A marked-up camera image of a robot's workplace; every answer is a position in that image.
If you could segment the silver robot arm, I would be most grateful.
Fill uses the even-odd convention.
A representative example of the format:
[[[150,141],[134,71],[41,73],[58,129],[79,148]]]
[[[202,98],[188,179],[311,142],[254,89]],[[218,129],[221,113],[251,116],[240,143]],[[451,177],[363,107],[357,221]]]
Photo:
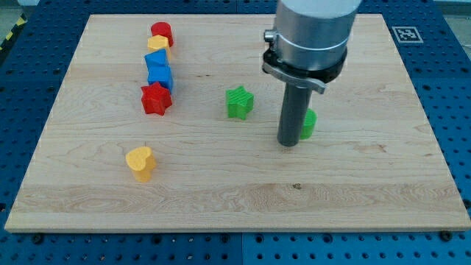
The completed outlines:
[[[279,0],[262,69],[295,88],[323,94],[341,73],[361,0]]]

